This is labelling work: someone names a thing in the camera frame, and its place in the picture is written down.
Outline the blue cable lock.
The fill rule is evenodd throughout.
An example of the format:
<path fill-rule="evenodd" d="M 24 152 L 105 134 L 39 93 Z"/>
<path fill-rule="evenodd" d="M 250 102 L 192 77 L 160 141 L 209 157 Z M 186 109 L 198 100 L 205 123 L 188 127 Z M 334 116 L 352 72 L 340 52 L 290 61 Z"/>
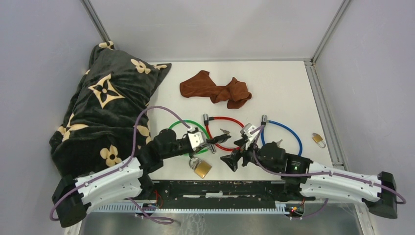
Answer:
<path fill-rule="evenodd" d="M 299 144 L 299 152 L 298 152 L 298 155 L 299 156 L 302 155 L 302 152 L 303 152 L 303 144 L 302 144 L 302 141 L 301 141 L 301 139 L 299 138 L 299 136 L 297 135 L 296 132 L 294 132 L 291 128 L 289 128 L 288 126 L 286 126 L 286 125 L 284 125 L 282 123 L 279 123 L 279 122 L 276 122 L 276 121 L 273 121 L 273 120 L 268 120 L 267 115 L 262 115 L 261 116 L 261 124 L 264 125 L 264 126 L 266 126 L 267 123 L 270 123 L 270 124 L 279 126 L 279 127 L 283 128 L 283 129 L 285 129 L 286 131 L 288 131 L 289 133 L 291 133 L 295 137 L 295 139 L 297 140 L 297 142 Z"/>

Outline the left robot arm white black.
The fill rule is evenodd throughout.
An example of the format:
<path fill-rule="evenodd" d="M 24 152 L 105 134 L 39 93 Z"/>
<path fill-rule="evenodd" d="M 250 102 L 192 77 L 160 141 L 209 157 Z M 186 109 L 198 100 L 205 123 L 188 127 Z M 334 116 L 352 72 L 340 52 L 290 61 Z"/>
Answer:
<path fill-rule="evenodd" d="M 129 158 L 92 175 L 61 178 L 52 196 L 52 221 L 59 221 L 66 228 L 82 221 L 93 210 L 139 196 L 149 199 L 154 193 L 149 173 L 163 167 L 163 160 L 197 152 L 210 145 L 226 142 L 230 134 L 211 139 L 197 128 L 189 129 L 182 138 L 177 138 L 171 129 L 163 129 L 146 146 Z"/>

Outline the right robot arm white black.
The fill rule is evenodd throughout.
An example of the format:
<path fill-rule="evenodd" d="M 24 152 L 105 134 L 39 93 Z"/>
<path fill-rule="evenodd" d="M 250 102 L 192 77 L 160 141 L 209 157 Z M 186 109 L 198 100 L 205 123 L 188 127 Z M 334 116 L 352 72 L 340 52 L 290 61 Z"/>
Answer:
<path fill-rule="evenodd" d="M 329 199 L 346 203 L 365 204 L 370 213 L 388 219 L 396 219 L 396 184 L 391 173 L 377 175 L 358 174 L 332 168 L 309 158 L 287 153 L 276 142 L 262 147 L 247 145 L 239 140 L 239 149 L 222 156 L 233 172 L 238 161 L 246 166 L 252 163 L 264 171 L 279 176 L 284 181 L 285 200 L 297 198 Z"/>

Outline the red cable lock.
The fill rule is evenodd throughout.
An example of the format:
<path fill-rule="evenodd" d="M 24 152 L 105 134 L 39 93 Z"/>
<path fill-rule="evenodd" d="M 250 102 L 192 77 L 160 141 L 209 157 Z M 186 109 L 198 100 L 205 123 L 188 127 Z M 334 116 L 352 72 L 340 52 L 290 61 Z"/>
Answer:
<path fill-rule="evenodd" d="M 230 121 L 230 122 L 236 123 L 241 128 L 244 127 L 244 125 L 241 122 L 239 122 L 238 120 L 236 120 L 234 118 L 231 118 L 231 117 L 222 117 L 222 116 L 210 117 L 208 114 L 203 114 L 203 122 L 204 122 L 204 125 L 205 125 L 205 129 L 206 129 L 206 131 L 208 133 L 208 136 L 211 139 L 213 137 L 212 137 L 212 134 L 211 134 L 210 129 L 209 129 L 209 122 L 210 121 L 213 121 L 213 120 L 226 120 L 226 121 Z M 223 147 L 221 144 L 216 144 L 216 147 L 218 147 L 221 150 L 227 151 L 227 152 L 232 152 L 233 150 L 239 149 L 239 146 L 234 147 L 234 148 L 227 148 L 227 147 Z"/>

